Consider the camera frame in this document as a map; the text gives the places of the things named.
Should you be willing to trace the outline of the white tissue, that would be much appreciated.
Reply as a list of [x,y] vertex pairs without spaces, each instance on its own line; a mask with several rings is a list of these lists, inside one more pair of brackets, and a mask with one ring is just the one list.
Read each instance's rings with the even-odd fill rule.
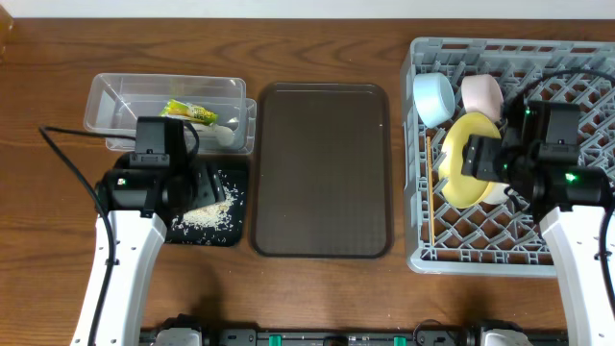
[[230,147],[234,143],[234,131],[228,127],[217,124],[194,124],[199,138],[213,138],[223,147]]

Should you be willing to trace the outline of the wooden chopstick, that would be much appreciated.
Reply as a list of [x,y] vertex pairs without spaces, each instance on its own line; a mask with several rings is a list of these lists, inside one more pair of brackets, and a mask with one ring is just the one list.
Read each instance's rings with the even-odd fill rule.
[[426,136],[430,245],[435,242],[431,137]]

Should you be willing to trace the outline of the white bowl with residue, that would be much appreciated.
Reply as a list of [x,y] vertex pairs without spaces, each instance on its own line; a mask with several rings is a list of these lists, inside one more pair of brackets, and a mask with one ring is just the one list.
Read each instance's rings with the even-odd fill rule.
[[492,122],[502,119],[504,97],[496,79],[489,74],[465,76],[461,99],[466,112],[479,112]]

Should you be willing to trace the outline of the light blue bowl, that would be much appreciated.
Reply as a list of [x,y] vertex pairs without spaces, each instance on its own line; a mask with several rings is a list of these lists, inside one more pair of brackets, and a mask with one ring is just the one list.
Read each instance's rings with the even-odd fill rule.
[[452,119],[455,95],[444,74],[418,74],[413,81],[413,98],[418,115],[426,127],[436,128]]

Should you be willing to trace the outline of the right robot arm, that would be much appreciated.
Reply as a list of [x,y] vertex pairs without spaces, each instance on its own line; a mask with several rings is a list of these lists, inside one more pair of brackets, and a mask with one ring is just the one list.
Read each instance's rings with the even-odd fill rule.
[[553,259],[569,343],[613,344],[614,194],[604,171],[579,166],[578,147],[563,139],[507,146],[471,135],[462,157],[462,174],[505,183],[529,202]]

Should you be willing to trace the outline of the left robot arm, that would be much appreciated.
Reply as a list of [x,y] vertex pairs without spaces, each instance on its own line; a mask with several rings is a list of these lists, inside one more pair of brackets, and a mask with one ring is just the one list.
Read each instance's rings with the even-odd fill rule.
[[136,345],[151,276],[176,217],[224,198],[215,163],[118,160],[97,184],[96,250],[74,345]]

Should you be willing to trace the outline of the green orange snack wrapper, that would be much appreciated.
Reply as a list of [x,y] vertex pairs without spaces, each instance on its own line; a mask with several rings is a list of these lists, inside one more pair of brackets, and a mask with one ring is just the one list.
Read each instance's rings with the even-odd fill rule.
[[206,108],[191,103],[170,99],[160,112],[162,117],[170,117],[183,121],[209,126],[218,119],[218,114]]

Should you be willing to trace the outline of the yellow plate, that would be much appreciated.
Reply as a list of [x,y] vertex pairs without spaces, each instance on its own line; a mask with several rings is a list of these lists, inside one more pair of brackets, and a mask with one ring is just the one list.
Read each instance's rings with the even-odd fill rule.
[[444,160],[438,167],[440,180],[447,179],[441,192],[447,202],[457,209],[467,209],[482,202],[493,190],[494,183],[480,181],[473,176],[461,174],[462,151],[470,135],[501,138],[496,125],[479,112],[470,112],[459,117],[447,132],[441,153]]

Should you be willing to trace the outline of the small pale green cup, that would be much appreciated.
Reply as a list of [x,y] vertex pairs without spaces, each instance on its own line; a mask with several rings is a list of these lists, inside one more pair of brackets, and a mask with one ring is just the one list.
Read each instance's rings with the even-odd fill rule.
[[505,190],[508,188],[508,184],[494,183],[490,193],[483,198],[482,202],[489,205],[500,205],[508,200],[508,196]]

